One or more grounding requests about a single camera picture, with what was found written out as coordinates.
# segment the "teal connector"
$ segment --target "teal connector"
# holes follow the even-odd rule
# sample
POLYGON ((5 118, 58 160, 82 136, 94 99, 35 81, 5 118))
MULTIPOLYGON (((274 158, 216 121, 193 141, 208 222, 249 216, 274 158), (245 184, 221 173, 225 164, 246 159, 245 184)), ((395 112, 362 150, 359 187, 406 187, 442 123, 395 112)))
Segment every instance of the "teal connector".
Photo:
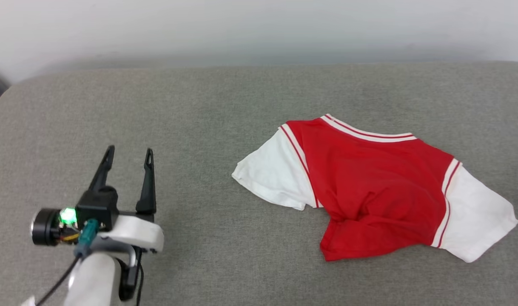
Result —
POLYGON ((91 253, 91 244, 96 238, 96 233, 98 233, 98 229, 100 226, 98 225, 98 221, 95 219, 87 220, 85 227, 78 238, 78 245, 74 249, 74 255, 76 257, 81 256, 85 258, 91 253))

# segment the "white backdrop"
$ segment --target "white backdrop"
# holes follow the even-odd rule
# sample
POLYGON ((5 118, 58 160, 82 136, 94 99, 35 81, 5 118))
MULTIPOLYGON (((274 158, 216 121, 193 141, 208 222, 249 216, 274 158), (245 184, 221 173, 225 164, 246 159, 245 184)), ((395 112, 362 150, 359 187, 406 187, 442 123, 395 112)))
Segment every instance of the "white backdrop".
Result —
POLYGON ((518 61, 518 0, 0 0, 0 75, 518 61))

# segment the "jersey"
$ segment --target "jersey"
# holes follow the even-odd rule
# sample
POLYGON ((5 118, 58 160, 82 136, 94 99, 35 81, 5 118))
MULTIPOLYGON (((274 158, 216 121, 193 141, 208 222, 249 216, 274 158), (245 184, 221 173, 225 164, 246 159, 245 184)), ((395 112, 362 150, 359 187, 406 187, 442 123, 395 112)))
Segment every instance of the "jersey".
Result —
POLYGON ((327 261, 426 244, 471 263, 518 223, 512 204, 449 153, 329 114, 283 124, 232 176, 270 203, 325 208, 327 261))

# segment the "neckline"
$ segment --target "neckline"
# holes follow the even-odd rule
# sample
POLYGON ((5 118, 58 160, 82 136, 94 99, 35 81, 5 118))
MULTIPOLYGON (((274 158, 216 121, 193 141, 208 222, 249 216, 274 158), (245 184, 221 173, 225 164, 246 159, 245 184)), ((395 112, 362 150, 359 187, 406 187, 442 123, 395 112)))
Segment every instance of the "neckline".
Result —
POLYGON ((338 120, 337 118, 331 116, 330 114, 321 116, 321 120, 325 121, 331 127, 335 128, 337 130, 340 130, 343 133, 349 134, 353 137, 360 138, 360 139, 363 139, 366 141, 391 143, 391 142, 411 141, 411 140, 417 139, 416 137, 414 137, 414 135, 412 135, 412 133, 380 134, 380 133, 367 132, 366 130, 360 130, 341 120, 338 120))

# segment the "striped trim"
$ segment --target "striped trim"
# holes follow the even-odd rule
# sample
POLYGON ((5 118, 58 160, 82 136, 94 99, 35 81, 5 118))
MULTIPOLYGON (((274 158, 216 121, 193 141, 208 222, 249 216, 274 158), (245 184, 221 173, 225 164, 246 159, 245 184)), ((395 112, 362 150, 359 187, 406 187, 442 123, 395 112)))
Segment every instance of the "striped trim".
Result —
POLYGON ((360 130, 358 128, 354 128, 351 125, 349 125, 345 122, 342 122, 342 121, 338 120, 337 118, 331 116, 330 114, 322 116, 321 119, 323 121, 325 121, 327 124, 329 124, 330 126, 332 126, 333 128, 340 130, 341 132, 344 132, 344 133, 349 134, 356 138, 361 138, 366 141, 402 142, 402 141, 412 141, 414 139, 417 139, 411 133, 389 135, 389 134, 366 132, 365 130, 360 130))
POLYGON ((312 187, 312 181, 310 180, 310 173, 308 172, 308 164, 306 163, 306 157, 304 155, 304 151, 302 151, 302 147, 300 147, 299 142, 296 140, 295 134, 293 134, 291 128, 289 125, 283 124, 280 126, 280 129, 286 134, 288 140, 290 141, 291 145, 295 149, 295 153, 297 154, 300 163, 304 167, 304 171, 306 172, 306 175, 308 176, 308 182, 310 183, 310 187, 312 188, 312 193, 314 193, 314 200, 316 201, 316 208, 323 207, 323 205, 318 201, 318 198, 316 197, 316 193, 314 192, 314 188, 312 187))
POLYGON ((435 237, 433 238, 433 242, 431 246, 440 248, 442 244, 442 237, 444 236, 444 231, 446 231, 446 227, 448 226, 448 221, 450 220, 450 202, 446 198, 446 192, 452 182, 452 178, 454 177, 455 172, 459 168, 461 163, 457 159, 452 159, 450 165, 448 165, 448 169, 446 169, 446 173, 444 173, 444 180, 442 181, 442 194, 444 196, 444 202, 446 204, 446 212, 444 213, 444 218, 438 228, 436 229, 435 237))

